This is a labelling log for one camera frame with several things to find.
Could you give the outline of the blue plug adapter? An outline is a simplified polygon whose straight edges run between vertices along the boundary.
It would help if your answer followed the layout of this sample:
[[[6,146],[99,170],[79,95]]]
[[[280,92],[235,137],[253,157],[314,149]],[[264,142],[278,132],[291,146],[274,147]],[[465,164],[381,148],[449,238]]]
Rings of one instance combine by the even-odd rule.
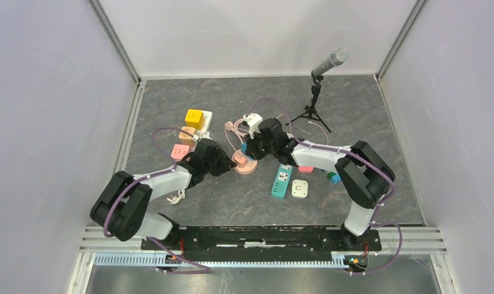
[[[246,150],[247,150],[247,144],[246,142],[243,142],[241,145],[241,151],[244,155],[247,155]]]

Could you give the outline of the small pink plug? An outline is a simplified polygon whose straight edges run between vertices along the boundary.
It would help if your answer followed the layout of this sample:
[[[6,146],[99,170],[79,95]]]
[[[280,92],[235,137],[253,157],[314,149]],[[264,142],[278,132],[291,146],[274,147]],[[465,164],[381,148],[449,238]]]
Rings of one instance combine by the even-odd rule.
[[[247,162],[246,157],[242,153],[235,153],[233,160],[238,166],[244,166]]]

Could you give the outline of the round pink socket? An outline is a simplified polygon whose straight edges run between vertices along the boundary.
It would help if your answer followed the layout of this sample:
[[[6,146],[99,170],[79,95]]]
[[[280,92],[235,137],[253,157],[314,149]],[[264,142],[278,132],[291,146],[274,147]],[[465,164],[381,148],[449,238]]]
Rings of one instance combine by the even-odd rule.
[[[235,153],[242,153],[241,150],[236,150],[233,155]],[[249,175],[249,174],[252,174],[253,172],[255,172],[256,168],[257,168],[257,165],[258,165],[258,161],[257,160],[251,160],[249,159],[248,157],[246,157],[246,164],[244,166],[238,166],[236,164],[236,167],[233,169],[236,173],[238,173],[239,175]]]

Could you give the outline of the pink plug adapter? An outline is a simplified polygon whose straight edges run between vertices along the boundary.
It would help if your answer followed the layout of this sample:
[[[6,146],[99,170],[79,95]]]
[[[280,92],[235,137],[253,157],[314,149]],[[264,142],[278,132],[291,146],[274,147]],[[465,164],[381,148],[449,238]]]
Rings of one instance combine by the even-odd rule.
[[[308,167],[308,166],[300,166],[298,167],[298,171],[300,173],[312,173],[314,170],[313,167]]]

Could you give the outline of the teal power strip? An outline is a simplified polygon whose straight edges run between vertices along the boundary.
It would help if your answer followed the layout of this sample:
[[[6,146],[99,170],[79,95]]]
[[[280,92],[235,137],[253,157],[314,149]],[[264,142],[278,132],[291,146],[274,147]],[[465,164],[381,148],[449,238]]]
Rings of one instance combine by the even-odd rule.
[[[293,171],[293,166],[280,164],[271,189],[271,195],[282,200],[289,185],[289,180]]]

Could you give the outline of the white plug adapter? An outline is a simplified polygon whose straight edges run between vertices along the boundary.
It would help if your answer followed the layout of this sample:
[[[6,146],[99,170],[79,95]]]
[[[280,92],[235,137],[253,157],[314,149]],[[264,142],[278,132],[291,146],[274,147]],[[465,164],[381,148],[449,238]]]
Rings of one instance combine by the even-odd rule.
[[[308,182],[305,180],[295,179],[292,181],[291,195],[294,198],[307,198]]]

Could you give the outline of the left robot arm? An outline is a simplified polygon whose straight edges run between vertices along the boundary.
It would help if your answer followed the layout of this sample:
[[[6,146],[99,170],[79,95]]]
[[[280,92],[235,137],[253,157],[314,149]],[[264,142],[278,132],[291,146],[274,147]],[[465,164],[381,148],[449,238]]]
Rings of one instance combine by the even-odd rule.
[[[91,208],[89,217],[108,238],[127,241],[135,236],[153,237],[164,249],[175,248],[180,234],[175,223],[162,214],[150,214],[153,200],[201,183],[206,175],[221,176],[236,163],[214,140],[203,138],[174,167],[143,175],[115,173]]]

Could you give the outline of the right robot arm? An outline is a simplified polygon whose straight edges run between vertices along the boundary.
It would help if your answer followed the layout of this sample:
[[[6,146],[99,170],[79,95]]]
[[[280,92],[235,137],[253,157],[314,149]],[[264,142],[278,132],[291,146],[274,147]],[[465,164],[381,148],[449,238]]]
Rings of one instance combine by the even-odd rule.
[[[352,201],[341,242],[349,250],[362,246],[376,208],[395,189],[395,175],[376,151],[365,141],[331,146],[302,140],[285,132],[278,119],[255,113],[243,117],[243,123],[248,134],[242,150],[248,157],[261,160],[271,155],[283,165],[313,167],[340,177]]]

